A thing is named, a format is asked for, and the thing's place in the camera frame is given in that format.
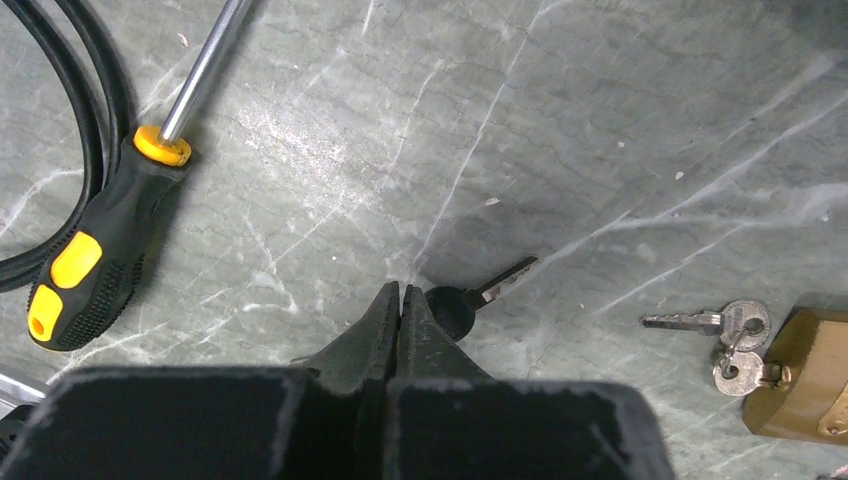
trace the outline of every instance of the brass padlock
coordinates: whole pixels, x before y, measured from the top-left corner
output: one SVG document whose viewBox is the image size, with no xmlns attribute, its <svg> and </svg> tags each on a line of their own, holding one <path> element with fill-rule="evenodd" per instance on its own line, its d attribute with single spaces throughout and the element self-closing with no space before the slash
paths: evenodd
<svg viewBox="0 0 848 480">
<path fill-rule="evenodd" d="M 848 312 L 797 310 L 763 360 L 788 370 L 788 381 L 748 395 L 742 413 L 748 429 L 848 445 Z"/>
</svg>

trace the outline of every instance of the hanging hole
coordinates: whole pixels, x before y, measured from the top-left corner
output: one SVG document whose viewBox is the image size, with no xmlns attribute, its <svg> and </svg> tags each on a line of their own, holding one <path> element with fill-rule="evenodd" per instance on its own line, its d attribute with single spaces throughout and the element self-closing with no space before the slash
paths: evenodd
<svg viewBox="0 0 848 480">
<path fill-rule="evenodd" d="M 757 335 L 765 330 L 766 322 L 764 322 L 762 318 L 752 318 L 745 322 L 743 328 L 745 328 L 749 334 Z"/>
<path fill-rule="evenodd" d="M 725 380 L 733 380 L 737 376 L 739 376 L 739 368 L 734 365 L 731 365 L 727 371 L 722 371 L 721 376 L 724 377 Z"/>
</svg>

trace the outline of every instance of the gray marble countertop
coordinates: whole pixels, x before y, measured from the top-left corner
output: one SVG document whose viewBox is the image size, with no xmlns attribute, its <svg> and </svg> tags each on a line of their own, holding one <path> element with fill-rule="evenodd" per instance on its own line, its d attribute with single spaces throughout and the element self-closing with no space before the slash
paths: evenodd
<svg viewBox="0 0 848 480">
<path fill-rule="evenodd" d="M 221 3 L 91 2 L 140 121 L 164 118 Z M 461 343 L 490 373 L 638 387 L 681 479 L 848 463 L 751 435 L 711 383 L 713 339 L 638 324 L 752 298 L 777 330 L 799 299 L 848 293 L 844 1 L 328 5 L 258 4 L 187 135 L 200 154 L 152 278 L 113 328 L 49 353 L 27 336 L 27 292 L 4 294 L 0 363 L 50 381 L 81 365 L 285 364 L 387 280 L 469 287 L 536 253 Z M 7 257 L 61 224 L 81 162 L 58 79 L 5 8 L 0 44 Z"/>
</svg>

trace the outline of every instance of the cable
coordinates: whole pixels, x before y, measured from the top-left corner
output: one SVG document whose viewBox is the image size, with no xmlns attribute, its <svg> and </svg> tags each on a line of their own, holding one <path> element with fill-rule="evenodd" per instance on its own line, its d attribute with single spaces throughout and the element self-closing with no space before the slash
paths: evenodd
<svg viewBox="0 0 848 480">
<path fill-rule="evenodd" d="M 108 139 L 101 138 L 101 125 L 95 114 L 97 99 L 88 85 L 83 68 L 56 28 L 29 0 L 3 0 L 26 27 L 47 56 L 71 102 L 80 133 L 83 156 L 83 185 L 77 203 L 65 223 L 35 248 L 0 261 L 0 292 L 31 283 L 51 249 L 70 238 L 88 202 L 100 192 L 115 171 L 120 144 L 129 132 L 130 108 L 117 56 L 97 20 L 79 0 L 57 0 L 88 51 L 106 98 Z M 102 145 L 108 144 L 104 156 Z"/>
</svg>

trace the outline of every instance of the screwdriver handle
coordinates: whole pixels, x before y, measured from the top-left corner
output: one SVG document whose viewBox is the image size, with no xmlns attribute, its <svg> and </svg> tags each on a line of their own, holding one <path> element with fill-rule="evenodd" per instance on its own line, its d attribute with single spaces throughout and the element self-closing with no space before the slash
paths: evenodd
<svg viewBox="0 0 848 480">
<path fill-rule="evenodd" d="M 191 148 L 157 144 L 158 127 L 127 137 L 114 177 L 48 255 L 32 287 L 28 326 L 49 350 L 86 345 L 109 328 L 141 279 L 162 197 L 186 175 Z"/>
</svg>

